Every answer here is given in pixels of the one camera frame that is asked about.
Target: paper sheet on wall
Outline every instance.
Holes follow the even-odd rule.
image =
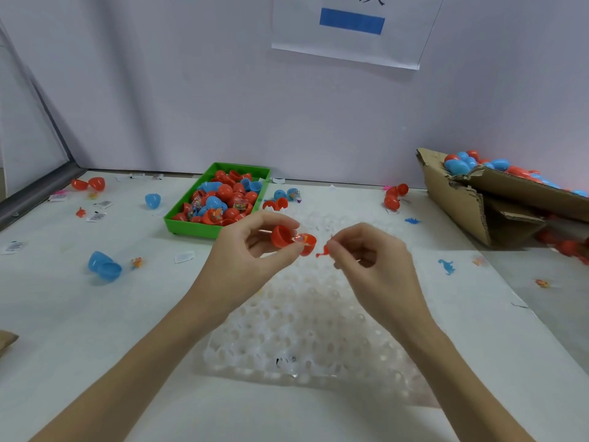
[[[419,69],[444,0],[274,0],[272,48]]]

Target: person's right hand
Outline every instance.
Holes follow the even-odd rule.
[[[433,323],[413,259],[400,239],[359,223],[338,232],[327,245],[358,302],[401,344]]]

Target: blue rectangle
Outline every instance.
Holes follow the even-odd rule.
[[[352,31],[367,32],[368,34],[380,35],[382,26],[385,24],[383,17],[372,15],[356,14],[344,10],[321,9],[319,24],[331,26],[332,28],[350,29]]]

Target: tabletop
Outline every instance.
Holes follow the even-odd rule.
[[[107,184],[98,200],[70,192],[68,200],[43,203],[0,233],[0,247],[26,242],[0,256],[0,328],[20,335],[0,359],[3,440],[28,440],[112,367],[184,295],[213,244],[170,234],[163,214],[144,203],[146,194],[159,193],[167,211],[194,179],[117,181],[91,171],[83,179],[97,175]],[[271,185],[266,197],[285,187]],[[389,226],[407,241],[438,324],[538,442],[586,440],[589,377],[491,266],[473,271],[480,253],[427,193],[411,190],[410,204],[389,215],[379,190],[300,189],[302,202],[286,213],[303,225],[311,214],[335,213]],[[75,215],[102,200],[113,202],[103,220]],[[405,221],[411,217],[420,223]],[[95,250],[124,267],[121,278],[102,282],[87,269]],[[189,250],[193,260],[174,263]],[[144,265],[131,270],[137,257]],[[440,277],[440,258],[453,261],[456,274]],[[383,402],[359,386],[333,392],[197,375],[194,361],[205,341],[182,361],[129,440],[456,440],[440,409]]]

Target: green plastic bin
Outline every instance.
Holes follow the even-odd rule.
[[[174,207],[164,216],[164,222],[166,222],[169,232],[174,234],[184,234],[185,236],[217,238],[222,226],[205,225],[203,223],[180,222],[178,220],[172,220],[172,217],[181,212],[183,203],[190,203],[190,196],[194,191],[196,191],[196,188],[205,181],[211,181],[215,177],[215,172],[218,170],[223,170],[225,173],[229,173],[230,170],[235,170],[241,175],[250,173],[252,174],[253,181],[260,180],[263,185],[261,187],[260,194],[258,195],[258,199],[254,204],[252,212],[257,211],[261,207],[264,194],[266,193],[266,189],[268,189],[268,184],[270,183],[269,168],[232,163],[212,163],[211,167],[209,167],[207,171],[202,174],[202,177],[196,180],[195,184],[193,184],[192,187],[186,191],[182,198],[178,200]]]

